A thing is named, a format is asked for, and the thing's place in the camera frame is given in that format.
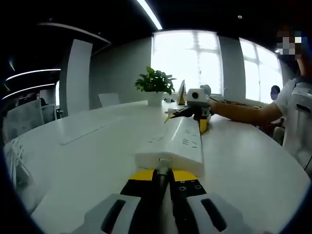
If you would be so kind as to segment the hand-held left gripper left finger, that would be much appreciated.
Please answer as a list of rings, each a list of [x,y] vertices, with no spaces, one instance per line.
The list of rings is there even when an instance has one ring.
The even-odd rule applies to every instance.
[[[86,212],[74,234],[148,234],[157,231],[157,170],[130,177],[119,194],[111,194]]]

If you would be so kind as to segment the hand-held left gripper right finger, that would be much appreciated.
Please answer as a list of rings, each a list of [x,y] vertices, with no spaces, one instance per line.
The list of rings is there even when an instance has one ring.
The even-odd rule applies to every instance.
[[[207,193],[187,171],[169,173],[173,216],[180,234],[245,234],[246,224],[235,207]]]

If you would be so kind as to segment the person's right hand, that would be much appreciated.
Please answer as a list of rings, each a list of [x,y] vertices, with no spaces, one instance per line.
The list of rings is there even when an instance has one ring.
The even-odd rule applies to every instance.
[[[210,113],[211,115],[217,115],[218,114],[218,107],[219,107],[220,102],[215,101],[215,100],[209,100],[209,105],[210,105]]]

